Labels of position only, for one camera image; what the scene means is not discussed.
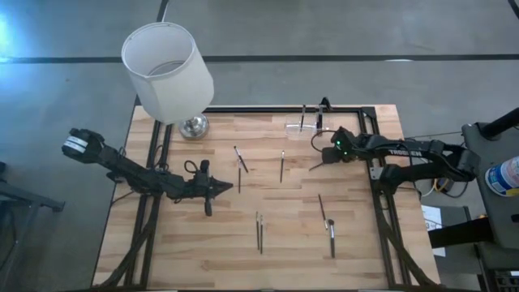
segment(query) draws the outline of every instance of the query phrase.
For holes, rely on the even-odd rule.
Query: wooden table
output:
[[[402,137],[395,105],[376,105],[380,133]],[[287,114],[207,114],[208,135],[186,141],[175,129],[169,147],[170,171],[185,179],[185,160],[211,161],[216,179],[238,185],[233,146],[242,152],[249,174],[238,188],[213,201],[212,217],[204,200],[174,204],[162,197],[149,289],[367,289],[387,288],[366,162],[326,165],[308,140],[289,140]],[[327,114],[332,129],[359,133],[353,114]],[[145,165],[154,120],[135,109],[127,140],[127,157]],[[329,135],[316,141],[329,144]],[[279,182],[285,150],[283,183]],[[404,158],[391,158],[404,165]],[[126,194],[119,185],[114,198]],[[317,194],[327,217],[336,222],[337,258],[331,259]],[[406,249],[433,281],[440,282],[418,196],[402,190],[395,201]],[[138,196],[118,201],[109,214],[94,284],[104,281],[126,254],[135,223]],[[256,249],[255,213],[264,215],[264,254]],[[400,273],[394,251],[392,261]],[[140,262],[137,262],[137,273]]]

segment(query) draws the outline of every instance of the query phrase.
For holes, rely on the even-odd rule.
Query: white tape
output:
[[[88,145],[87,141],[81,140],[80,138],[76,138],[74,136],[68,136],[68,138],[66,138],[66,140],[79,144],[83,147],[87,147],[87,145]]]
[[[84,147],[81,147],[80,145],[78,145],[76,143],[72,143],[71,141],[65,141],[65,143],[63,145],[70,147],[74,150],[77,150],[81,153],[84,153],[84,151],[86,150]]]

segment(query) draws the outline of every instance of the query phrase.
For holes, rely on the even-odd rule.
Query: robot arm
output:
[[[474,152],[438,140],[389,140],[382,135],[360,134],[339,127],[331,138],[333,147],[324,148],[323,163],[381,159],[389,155],[422,157],[429,163],[400,167],[386,165],[377,174],[380,190],[394,194],[403,182],[426,178],[450,178],[455,182],[469,182],[478,174],[479,156]]]
[[[229,190],[233,184],[221,182],[209,176],[209,161],[204,160],[198,169],[192,161],[186,161],[184,168],[193,174],[193,179],[184,181],[180,175],[168,170],[146,169],[126,158],[120,151],[105,144],[105,139],[98,133],[86,129],[72,129],[70,136],[62,146],[63,154],[84,164],[97,163],[110,172],[106,175],[116,183],[117,178],[125,178],[133,191],[147,195],[165,193],[175,203],[182,199],[205,198],[205,213],[212,215],[211,200]],[[188,170],[187,164],[195,170]]]

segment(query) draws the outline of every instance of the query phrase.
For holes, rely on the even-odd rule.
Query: gray floor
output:
[[[2,1],[0,57],[119,56],[126,36],[153,22],[159,5]],[[205,55],[519,53],[519,19],[506,0],[176,0],[166,20],[186,26]],[[517,107],[518,65],[287,62],[211,64],[209,70],[214,105],[315,103],[323,96],[334,104],[397,104],[404,134],[414,136],[459,131]],[[63,213],[42,210],[13,285],[41,291],[89,286],[114,185],[100,166],[72,161],[60,147],[71,127],[99,131],[109,144],[123,146],[134,100],[121,64],[0,65],[6,178],[66,200]],[[459,135],[434,138],[462,141]],[[484,213],[475,184],[459,200],[434,194],[423,202]],[[442,281],[459,286],[449,277],[442,274]]]

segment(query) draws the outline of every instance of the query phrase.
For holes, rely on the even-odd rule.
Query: lamp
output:
[[[178,122],[185,139],[204,137],[209,127],[201,114],[211,103],[211,74],[193,36],[172,23],[134,31],[122,46],[127,68],[144,110],[159,122]]]

